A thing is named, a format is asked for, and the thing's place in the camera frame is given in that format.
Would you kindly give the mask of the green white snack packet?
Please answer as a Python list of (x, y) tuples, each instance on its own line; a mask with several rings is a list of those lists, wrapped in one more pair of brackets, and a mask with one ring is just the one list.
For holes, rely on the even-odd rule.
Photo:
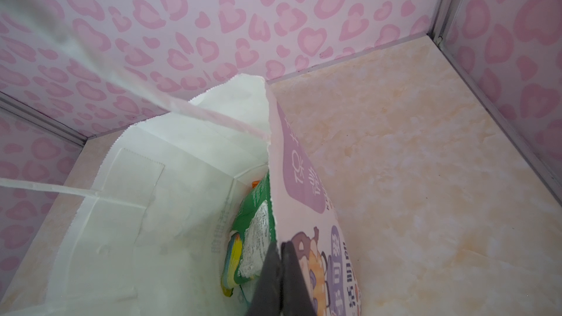
[(259, 278), (271, 243), (277, 240), (269, 174), (243, 199), (230, 230), (220, 285), (225, 296)]

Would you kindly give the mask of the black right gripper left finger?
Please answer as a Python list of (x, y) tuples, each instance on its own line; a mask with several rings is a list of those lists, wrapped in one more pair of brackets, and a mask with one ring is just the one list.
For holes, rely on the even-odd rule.
[(278, 316), (282, 301), (282, 260), (277, 244), (271, 243), (246, 316)]

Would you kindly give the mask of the white printed paper bag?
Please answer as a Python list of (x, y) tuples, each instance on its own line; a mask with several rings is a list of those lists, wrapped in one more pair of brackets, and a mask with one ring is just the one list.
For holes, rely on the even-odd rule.
[(246, 315), (258, 279), (220, 285), (231, 225), (269, 174), (278, 252), (292, 242), (316, 315), (359, 315), (361, 294), (333, 203), (270, 86), (239, 74), (190, 101), (89, 46), (37, 0), (1, 8), (93, 73), (166, 109), (129, 127), (88, 190), (4, 178), (83, 201), (45, 301), (19, 315)]

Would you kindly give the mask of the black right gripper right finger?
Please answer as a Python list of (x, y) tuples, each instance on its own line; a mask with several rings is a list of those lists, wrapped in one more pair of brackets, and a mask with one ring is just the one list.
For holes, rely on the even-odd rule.
[(282, 244), (282, 301), (284, 316), (315, 316), (313, 303), (292, 242)]

